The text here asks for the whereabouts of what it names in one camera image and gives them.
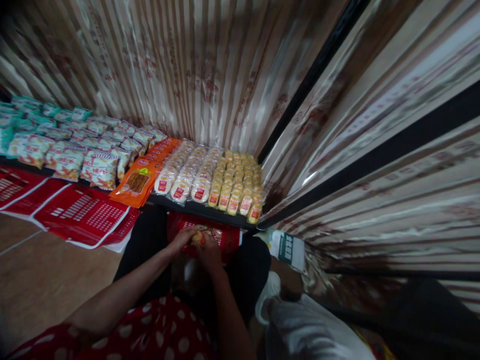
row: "shoe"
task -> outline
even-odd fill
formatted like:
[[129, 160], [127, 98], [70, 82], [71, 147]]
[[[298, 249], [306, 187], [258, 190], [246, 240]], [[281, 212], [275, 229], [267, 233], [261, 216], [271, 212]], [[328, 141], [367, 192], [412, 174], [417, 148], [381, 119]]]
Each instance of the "shoe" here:
[[255, 317], [258, 322], [264, 326], [269, 324], [269, 319], [262, 314], [262, 308], [267, 299], [271, 299], [280, 295], [281, 281], [280, 276], [274, 271], [268, 272], [268, 279], [265, 287], [260, 293], [258, 300], [255, 304]]

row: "white polka dot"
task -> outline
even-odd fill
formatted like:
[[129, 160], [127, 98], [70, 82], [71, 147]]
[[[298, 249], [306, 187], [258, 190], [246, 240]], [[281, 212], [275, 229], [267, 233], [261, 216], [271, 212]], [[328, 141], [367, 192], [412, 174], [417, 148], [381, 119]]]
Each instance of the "white polka dot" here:
[[175, 353], [171, 347], [167, 347], [165, 351], [165, 360], [174, 360]]
[[163, 334], [160, 331], [157, 331], [155, 337], [156, 337], [156, 344], [158, 345], [159, 348], [161, 348], [162, 345], [164, 344]]
[[68, 333], [73, 337], [76, 338], [78, 335], [80, 335], [80, 331], [74, 326], [70, 326], [68, 328]]
[[104, 337], [103, 339], [100, 339], [96, 343], [94, 343], [91, 347], [98, 350], [98, 349], [104, 348], [108, 342], [109, 342], [109, 339]]
[[67, 349], [61, 347], [55, 351], [55, 355], [53, 355], [55, 360], [67, 360]]
[[129, 324], [129, 325], [122, 326], [121, 328], [118, 329], [118, 332], [120, 333], [120, 336], [122, 338], [126, 339], [132, 333], [132, 325]]
[[9, 357], [9, 359], [16, 359], [21, 357], [22, 355], [28, 353], [32, 349], [31, 346], [27, 346], [21, 350], [18, 350], [16, 353], [14, 353], [12, 356]]
[[180, 350], [182, 354], [185, 354], [188, 351], [189, 346], [190, 346], [190, 341], [186, 337], [182, 338], [178, 342], [178, 350]]
[[148, 325], [152, 322], [152, 315], [148, 315], [148, 316], [145, 316], [145, 317], [142, 317], [141, 319], [141, 323], [143, 325]]
[[148, 313], [150, 311], [150, 309], [152, 308], [152, 304], [147, 302], [143, 308], [141, 309], [144, 313]]
[[45, 335], [44, 337], [41, 337], [37, 341], [35, 341], [34, 345], [41, 344], [41, 343], [47, 343], [47, 342], [51, 341], [54, 337], [55, 337], [55, 334]]

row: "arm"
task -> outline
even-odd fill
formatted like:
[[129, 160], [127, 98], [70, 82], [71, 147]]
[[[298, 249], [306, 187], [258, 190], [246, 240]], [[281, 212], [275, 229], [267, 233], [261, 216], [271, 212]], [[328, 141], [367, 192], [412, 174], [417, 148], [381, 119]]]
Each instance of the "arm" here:
[[197, 247], [200, 261], [210, 274], [215, 291], [221, 359], [255, 359], [256, 354], [235, 302], [229, 278], [222, 267], [222, 253], [207, 234], [205, 247]]
[[109, 334], [197, 232], [186, 228], [148, 261], [87, 300], [64, 322], [95, 337]]

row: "red label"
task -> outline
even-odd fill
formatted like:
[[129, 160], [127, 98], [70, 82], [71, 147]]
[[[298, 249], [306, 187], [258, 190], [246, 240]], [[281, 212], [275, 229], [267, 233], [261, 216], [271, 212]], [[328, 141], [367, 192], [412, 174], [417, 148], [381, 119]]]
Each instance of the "red label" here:
[[202, 196], [204, 195], [204, 190], [203, 189], [198, 189], [195, 193], [195, 199], [201, 199]]
[[239, 203], [237, 201], [230, 200], [230, 209], [236, 210], [238, 206], [239, 206]]
[[175, 199], [180, 199], [183, 193], [184, 193], [184, 190], [182, 188], [177, 187], [175, 193], [173, 194], [173, 197]]
[[160, 181], [160, 183], [158, 184], [158, 190], [165, 191], [166, 188], [167, 188], [167, 182], [166, 181]]

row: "tiled floor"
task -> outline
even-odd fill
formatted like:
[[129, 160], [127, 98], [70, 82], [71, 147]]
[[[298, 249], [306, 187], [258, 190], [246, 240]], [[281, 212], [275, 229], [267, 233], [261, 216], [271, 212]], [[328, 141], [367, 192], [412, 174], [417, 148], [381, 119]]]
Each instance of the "tiled floor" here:
[[[80, 248], [0, 214], [0, 358], [62, 322], [110, 284], [121, 257], [104, 248]], [[283, 292], [302, 292], [300, 275], [285, 263], [273, 258], [271, 269], [279, 274]], [[252, 319], [250, 336], [257, 348], [263, 331]]]

